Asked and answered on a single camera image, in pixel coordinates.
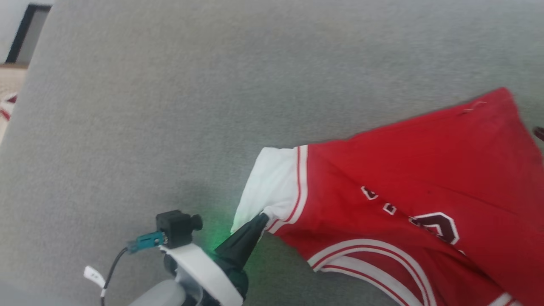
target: basketball jersey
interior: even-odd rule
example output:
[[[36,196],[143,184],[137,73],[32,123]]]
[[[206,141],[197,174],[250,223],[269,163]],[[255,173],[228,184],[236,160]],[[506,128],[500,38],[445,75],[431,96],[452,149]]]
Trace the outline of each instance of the basketball jersey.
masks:
[[[400,305],[543,305],[541,153],[502,88],[349,140],[264,148],[232,230],[259,213],[314,271]]]

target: white sleeve trim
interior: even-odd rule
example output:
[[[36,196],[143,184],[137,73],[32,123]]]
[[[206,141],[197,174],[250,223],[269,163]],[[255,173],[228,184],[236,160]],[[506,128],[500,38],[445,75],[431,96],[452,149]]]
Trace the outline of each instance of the white sleeve trim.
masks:
[[[495,299],[489,306],[505,306],[505,305],[514,305],[510,304],[510,302],[516,303],[516,301],[512,301],[514,298],[508,293],[505,292],[501,294],[497,299]]]
[[[304,206],[301,202],[305,202],[307,196],[307,152],[307,146],[261,150],[236,209],[231,232],[235,232],[261,212],[270,217],[267,225],[269,230],[271,227],[277,230],[286,223],[296,222]],[[305,185],[303,197],[299,188],[302,171]]]

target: black cable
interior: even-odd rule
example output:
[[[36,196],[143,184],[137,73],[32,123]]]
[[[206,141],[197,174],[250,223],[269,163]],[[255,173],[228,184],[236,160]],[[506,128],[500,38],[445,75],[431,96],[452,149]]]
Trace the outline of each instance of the black cable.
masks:
[[[106,302],[105,302],[104,298],[105,298],[105,295],[106,295],[106,289],[108,288],[108,285],[109,285],[109,281],[112,280],[113,270],[115,270],[115,266],[119,262],[119,259],[121,258],[121,256],[123,256],[123,254],[126,251],[128,251],[128,248],[123,248],[121,250],[121,252],[119,252],[119,254],[117,254],[117,257],[113,261],[112,267],[109,269],[108,278],[106,279],[106,283],[104,283],[104,288],[102,289],[102,294],[101,294],[101,297],[100,297],[100,305],[102,305],[102,306],[106,306]]]

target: gray couch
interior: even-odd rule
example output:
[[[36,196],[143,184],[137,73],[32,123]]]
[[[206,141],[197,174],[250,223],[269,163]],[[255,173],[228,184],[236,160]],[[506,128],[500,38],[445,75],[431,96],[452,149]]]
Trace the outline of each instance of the gray couch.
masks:
[[[0,279],[85,306],[157,213],[228,236],[264,146],[346,138],[508,86],[544,120],[540,0],[58,0],[0,146]],[[265,235],[247,305],[394,305]],[[107,302],[169,277],[126,256]]]

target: red stripe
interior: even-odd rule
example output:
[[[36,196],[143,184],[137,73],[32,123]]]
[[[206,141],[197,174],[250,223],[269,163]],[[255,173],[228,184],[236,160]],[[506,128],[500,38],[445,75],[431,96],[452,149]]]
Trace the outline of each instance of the red stripe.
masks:
[[[404,306],[409,306],[408,303],[400,296],[398,295],[395,291],[393,291],[393,289],[389,288],[388,286],[384,285],[381,281],[369,276],[368,274],[364,274],[362,272],[359,272],[359,271],[356,271],[356,270],[352,270],[352,269],[349,269],[349,268],[344,268],[344,267],[340,267],[340,266],[334,266],[334,265],[325,265],[323,266],[324,268],[336,268],[336,269],[339,269],[339,270],[344,270],[344,271],[347,271],[347,272],[351,272],[351,273],[355,273],[355,274],[358,274],[360,276],[363,276],[363,277],[366,277],[366,278],[369,278],[371,279],[372,281],[375,281],[376,283],[378,283],[380,286],[384,287],[385,289],[387,289],[387,291],[389,291],[392,295],[394,295],[399,301],[402,302],[402,304]]]
[[[10,114],[6,112],[4,109],[0,109],[0,114],[2,114],[7,121],[9,121],[9,118],[11,118]]]
[[[421,277],[419,277],[419,274],[417,273],[416,269],[406,260],[404,259],[402,256],[400,256],[399,254],[391,251],[391,250],[388,250],[388,249],[384,249],[384,248],[381,248],[381,247],[376,247],[376,246],[365,246],[365,245],[358,245],[358,246],[350,246],[350,247],[345,247],[345,248],[342,248],[340,250],[337,250],[335,252],[332,252],[330,254],[328,254],[327,256],[321,258],[319,261],[317,261],[314,265],[312,265],[312,269],[315,269],[317,266],[319,266],[319,264],[321,262],[323,262],[324,260],[327,260],[328,258],[330,258],[331,256],[335,255],[335,254],[338,254],[338,253],[341,253],[343,251],[346,251],[346,250],[350,250],[350,249],[355,249],[355,248],[360,248],[360,247],[363,247],[363,248],[372,248],[372,249],[378,249],[378,250],[383,250],[383,251],[386,251],[388,253],[391,253],[391,254],[394,254],[398,257],[400,257],[407,265],[408,267],[410,267],[414,274],[416,275],[417,279],[421,282],[421,286],[422,286],[422,294],[425,295],[425,297],[427,297],[427,300],[430,302],[431,299],[430,299],[430,296],[429,294],[427,293],[427,290],[425,289],[425,284],[423,283],[423,280],[421,279]]]
[[[300,202],[300,147],[296,147],[296,183],[297,183],[297,187],[298,187],[298,190],[299,190],[299,195],[298,197],[296,198],[296,203],[295,203],[295,208],[293,208],[293,211],[291,212],[291,215],[289,215],[289,218],[287,218],[284,222],[289,222],[289,220],[291,220],[291,218],[293,218],[293,216],[295,215],[295,211],[296,211],[296,208],[299,207],[299,202]],[[267,231],[269,231],[271,228],[274,227],[274,225],[276,225],[276,223],[279,221],[279,219],[275,220],[272,225],[267,229]]]
[[[516,301],[516,299],[515,299],[515,298],[512,298],[511,300],[508,301],[508,303],[504,304],[504,306],[510,306],[510,305],[512,305],[515,301]]]

